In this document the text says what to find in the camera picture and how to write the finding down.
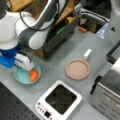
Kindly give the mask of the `blue and white gripper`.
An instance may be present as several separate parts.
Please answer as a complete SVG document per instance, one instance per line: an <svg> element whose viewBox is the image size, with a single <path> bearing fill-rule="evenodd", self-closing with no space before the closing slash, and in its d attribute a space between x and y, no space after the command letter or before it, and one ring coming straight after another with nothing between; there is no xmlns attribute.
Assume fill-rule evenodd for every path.
<svg viewBox="0 0 120 120"><path fill-rule="evenodd" d="M26 53L22 52L19 46L8 50L0 49L0 65L7 68L18 66L27 71L30 71L34 67L31 58Z"/></svg>

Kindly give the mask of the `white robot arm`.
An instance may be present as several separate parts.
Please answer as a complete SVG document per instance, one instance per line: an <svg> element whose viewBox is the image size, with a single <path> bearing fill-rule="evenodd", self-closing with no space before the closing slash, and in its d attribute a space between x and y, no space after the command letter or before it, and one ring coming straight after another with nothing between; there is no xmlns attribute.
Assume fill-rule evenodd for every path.
<svg viewBox="0 0 120 120"><path fill-rule="evenodd" d="M0 3L0 65L30 71L34 63L21 48L41 48L68 2L48 0L38 19L26 11L9 12Z"/></svg>

